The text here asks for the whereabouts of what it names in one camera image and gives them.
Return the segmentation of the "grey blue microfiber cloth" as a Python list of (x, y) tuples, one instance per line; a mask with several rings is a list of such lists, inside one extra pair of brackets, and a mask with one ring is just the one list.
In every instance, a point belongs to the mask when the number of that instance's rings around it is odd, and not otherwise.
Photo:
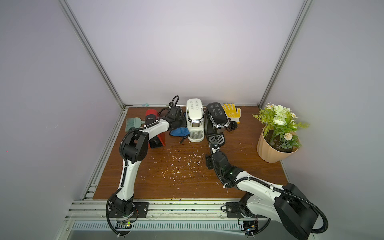
[(187, 139), (190, 136), (190, 131), (187, 128), (186, 121), (183, 121), (181, 125), (177, 128), (174, 128), (170, 131), (171, 137), (180, 137), (180, 144), (184, 142), (185, 139)]

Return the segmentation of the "white coffee machine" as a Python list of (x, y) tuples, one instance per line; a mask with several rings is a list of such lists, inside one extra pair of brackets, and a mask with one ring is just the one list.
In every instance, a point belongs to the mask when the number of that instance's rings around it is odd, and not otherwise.
[(201, 142), (204, 137), (204, 109), (200, 99), (187, 100), (186, 107), (187, 129), (190, 133), (190, 142)]

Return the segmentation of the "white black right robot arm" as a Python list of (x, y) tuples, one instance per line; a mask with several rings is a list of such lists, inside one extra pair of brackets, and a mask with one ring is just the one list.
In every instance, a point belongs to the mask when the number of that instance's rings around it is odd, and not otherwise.
[(273, 184), (252, 176), (231, 165), (218, 145), (209, 143), (209, 148), (210, 154), (206, 156), (208, 169), (215, 171), (224, 188), (245, 192), (239, 202), (245, 217), (260, 215), (279, 222), (297, 240), (306, 240), (310, 234), (321, 234), (329, 228), (324, 212), (297, 186)]

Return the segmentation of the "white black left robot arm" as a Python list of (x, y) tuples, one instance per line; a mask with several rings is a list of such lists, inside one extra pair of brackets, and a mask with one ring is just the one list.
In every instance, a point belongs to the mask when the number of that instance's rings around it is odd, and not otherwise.
[(119, 153), (123, 159), (123, 169), (119, 187), (106, 203), (106, 218), (131, 217), (134, 214), (134, 186), (142, 160), (148, 154), (150, 140), (162, 133), (183, 125), (183, 110), (178, 106), (180, 96), (176, 95), (168, 107), (159, 113), (146, 117), (139, 128), (130, 129), (123, 137)]

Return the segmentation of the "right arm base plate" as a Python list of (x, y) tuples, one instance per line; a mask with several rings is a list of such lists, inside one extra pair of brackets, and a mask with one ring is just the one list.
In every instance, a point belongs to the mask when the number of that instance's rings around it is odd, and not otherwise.
[(256, 215), (252, 214), (250, 210), (240, 202), (226, 202), (223, 210), (229, 219), (251, 219), (256, 217)]

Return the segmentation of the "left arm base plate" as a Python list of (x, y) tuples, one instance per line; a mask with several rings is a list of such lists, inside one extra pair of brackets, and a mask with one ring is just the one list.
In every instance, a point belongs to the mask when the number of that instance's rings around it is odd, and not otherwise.
[(148, 210), (149, 210), (148, 202), (133, 202), (132, 205), (128, 205), (124, 211), (120, 211), (113, 204), (110, 204), (108, 215), (109, 215), (109, 218), (144, 219), (147, 217)]

